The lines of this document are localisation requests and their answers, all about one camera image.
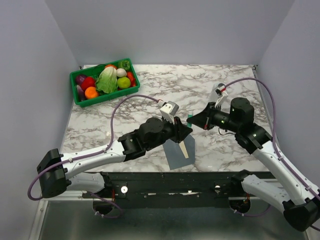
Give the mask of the beige letter paper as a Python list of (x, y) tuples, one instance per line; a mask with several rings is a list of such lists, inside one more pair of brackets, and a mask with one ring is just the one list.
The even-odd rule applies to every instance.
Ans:
[(182, 153), (183, 153), (183, 156), (184, 156), (186, 159), (188, 159), (188, 158), (189, 158), (189, 154), (188, 154), (188, 151), (187, 151), (187, 148), (186, 148), (186, 145), (185, 145), (184, 141), (181, 141), (181, 142), (179, 143), (179, 147), (180, 147), (180, 149), (181, 149), (181, 151), (182, 151)]

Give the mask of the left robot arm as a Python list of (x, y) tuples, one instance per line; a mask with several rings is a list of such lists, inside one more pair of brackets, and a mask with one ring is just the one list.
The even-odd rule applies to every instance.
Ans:
[(44, 199), (56, 197), (74, 186), (73, 178), (79, 174), (103, 165), (135, 160), (168, 140), (180, 143), (192, 131), (179, 117), (173, 122), (152, 117), (107, 146), (80, 153), (59, 153), (58, 149), (51, 149), (36, 168), (41, 196)]

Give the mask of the grey envelope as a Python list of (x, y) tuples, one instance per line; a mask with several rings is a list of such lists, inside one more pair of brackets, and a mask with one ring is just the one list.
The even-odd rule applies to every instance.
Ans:
[(185, 166), (193, 165), (196, 161), (196, 142), (195, 139), (188, 135), (184, 139), (184, 144), (186, 146), (189, 158), (185, 158), (179, 143), (175, 143), (172, 140), (167, 140), (163, 144), (163, 149), (169, 165), (170, 170), (175, 170)]

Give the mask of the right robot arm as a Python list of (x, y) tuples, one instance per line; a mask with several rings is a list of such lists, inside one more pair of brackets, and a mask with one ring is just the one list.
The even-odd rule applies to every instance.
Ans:
[(320, 218), (320, 188), (308, 180), (278, 149), (273, 137), (254, 122), (254, 107), (243, 97), (234, 98), (228, 113), (209, 102), (187, 122), (204, 130), (219, 127), (234, 133), (236, 142), (259, 160), (282, 188), (247, 171), (230, 183), (230, 191), (241, 196), (252, 194), (283, 213), (286, 221), (303, 232)]

